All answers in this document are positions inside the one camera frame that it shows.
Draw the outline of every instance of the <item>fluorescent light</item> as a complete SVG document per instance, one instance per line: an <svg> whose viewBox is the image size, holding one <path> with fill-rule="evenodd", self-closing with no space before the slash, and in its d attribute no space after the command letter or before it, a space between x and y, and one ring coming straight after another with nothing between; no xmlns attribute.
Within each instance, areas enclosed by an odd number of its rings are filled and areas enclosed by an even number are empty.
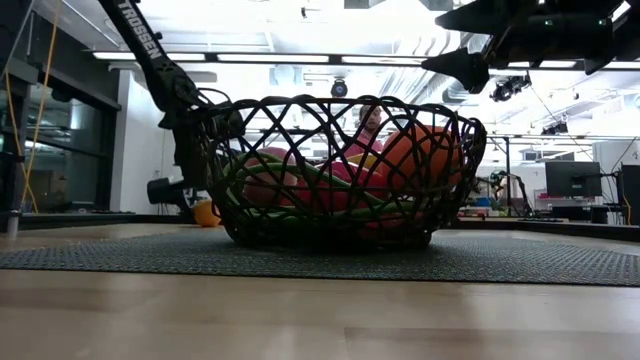
<svg viewBox="0 0 640 360"><path fill-rule="evenodd" d="M205 61L206 59L201 53L169 53L167 56L173 61Z"/></svg>
<svg viewBox="0 0 640 360"><path fill-rule="evenodd" d="M613 12L613 16L611 17L611 21L618 20L620 18L620 16L622 16L622 14L624 14L627 10L629 10L629 8L631 8L631 6L626 1L623 1L622 4L620 4L620 6L618 6L616 11Z"/></svg>
<svg viewBox="0 0 640 360"><path fill-rule="evenodd" d="M266 62L266 63L328 63L327 55L296 54L218 54L222 62Z"/></svg>
<svg viewBox="0 0 640 360"><path fill-rule="evenodd" d="M640 62L614 61L605 65L605 69L640 69Z"/></svg>
<svg viewBox="0 0 640 360"><path fill-rule="evenodd" d="M304 81L326 81L329 82L334 76L330 74L304 74Z"/></svg>
<svg viewBox="0 0 640 360"><path fill-rule="evenodd" d="M525 76L527 75L527 72L525 70L516 70L516 69L489 69L489 75Z"/></svg>
<svg viewBox="0 0 640 360"><path fill-rule="evenodd" d="M135 61L136 57L128 51L94 52L93 56L99 60L112 61ZM168 53L167 56L173 61L205 61L202 53Z"/></svg>
<svg viewBox="0 0 640 360"><path fill-rule="evenodd" d="M130 52L94 52L93 56L98 60L131 60L136 57Z"/></svg>
<svg viewBox="0 0 640 360"><path fill-rule="evenodd" d="M575 61L543 61L540 68L572 68L576 65ZM528 68L531 67L528 62L515 62L509 64L510 68Z"/></svg>
<svg viewBox="0 0 640 360"><path fill-rule="evenodd" d="M426 58L411 56L343 56L345 64L420 65Z"/></svg>

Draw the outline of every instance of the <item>glass wall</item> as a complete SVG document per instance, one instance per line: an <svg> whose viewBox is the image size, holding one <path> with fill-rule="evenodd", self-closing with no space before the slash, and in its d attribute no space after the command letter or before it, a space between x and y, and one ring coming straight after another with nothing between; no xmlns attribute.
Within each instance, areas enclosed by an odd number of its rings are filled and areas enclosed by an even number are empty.
<svg viewBox="0 0 640 360"><path fill-rule="evenodd" d="M0 89L0 124L3 126L8 125L10 120L9 114L9 99L7 92L4 89Z"/></svg>
<svg viewBox="0 0 640 360"><path fill-rule="evenodd" d="M102 111L41 84L31 86L24 144L27 164L43 98L29 180L35 199L28 196L23 211L33 211L34 200L40 213L108 210L113 137Z"/></svg>

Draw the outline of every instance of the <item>wooden floor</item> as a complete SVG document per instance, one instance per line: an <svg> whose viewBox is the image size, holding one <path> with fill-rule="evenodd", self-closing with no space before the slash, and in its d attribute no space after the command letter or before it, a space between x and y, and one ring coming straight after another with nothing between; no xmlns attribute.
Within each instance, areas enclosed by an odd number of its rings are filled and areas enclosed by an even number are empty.
<svg viewBox="0 0 640 360"><path fill-rule="evenodd" d="M0 251L183 229L24 232ZM589 242L637 251L608 244ZM639 339L640 289L0 270L2 360L640 359Z"/></svg>

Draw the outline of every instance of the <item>pole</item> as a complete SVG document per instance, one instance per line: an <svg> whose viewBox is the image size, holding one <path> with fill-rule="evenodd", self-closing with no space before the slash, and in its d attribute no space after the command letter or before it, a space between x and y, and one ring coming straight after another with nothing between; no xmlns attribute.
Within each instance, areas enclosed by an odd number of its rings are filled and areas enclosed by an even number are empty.
<svg viewBox="0 0 640 360"><path fill-rule="evenodd" d="M504 138L507 155L507 216L511 217L511 156L509 149L509 138Z"/></svg>

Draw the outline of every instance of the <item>yellow cable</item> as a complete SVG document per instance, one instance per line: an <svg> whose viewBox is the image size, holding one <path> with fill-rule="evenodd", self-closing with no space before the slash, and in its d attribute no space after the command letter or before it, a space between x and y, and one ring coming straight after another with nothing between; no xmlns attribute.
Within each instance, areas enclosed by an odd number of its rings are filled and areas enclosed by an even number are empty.
<svg viewBox="0 0 640 360"><path fill-rule="evenodd" d="M631 225L631 205L624 194L622 194L622 198L624 199L625 204L627 204L627 225Z"/></svg>
<svg viewBox="0 0 640 360"><path fill-rule="evenodd" d="M47 68L44 72L44 88L47 88L49 84L49 72L51 71L51 60L53 59L53 48L56 43L56 34L58 31L58 19L60 18L60 11L62 10L62 0L58 0L58 7L56 8L56 15L53 19L53 31L51 33L51 44L49 44L49 56L47 58ZM27 167L27 178L26 184L24 188L24 192L22 193L22 202L24 203L24 199L27 197L27 187L29 186L29 179L31 178L31 169L33 168L33 159L36 156L36 144L38 143L38 132L40 131L40 121L42 120L42 115L44 113L44 103L46 96L42 96L40 100L40 111L38 112L38 118L36 120L36 130L33 133L33 146L31 147L31 156L29 157L29 166Z"/></svg>
<svg viewBox="0 0 640 360"><path fill-rule="evenodd" d="M22 156L22 145L24 144L20 143L20 137L18 137L18 125L16 123L16 113L13 110L13 100L11 99L11 81L9 81L9 70L5 70L4 77L5 77L5 82L7 84L7 100L9 100L9 114L11 116L11 124L13 125L13 136L16 140L16 148L18 150L18 156ZM27 170L24 167L24 162L20 163L20 167L22 168L22 175L24 176L25 182L26 182ZM37 214L38 204L36 202L36 197L35 195L33 195L33 191L31 190L31 186L29 186L29 183L26 183L25 186L29 191L29 195L31 195L31 203L33 203L33 210Z"/></svg>

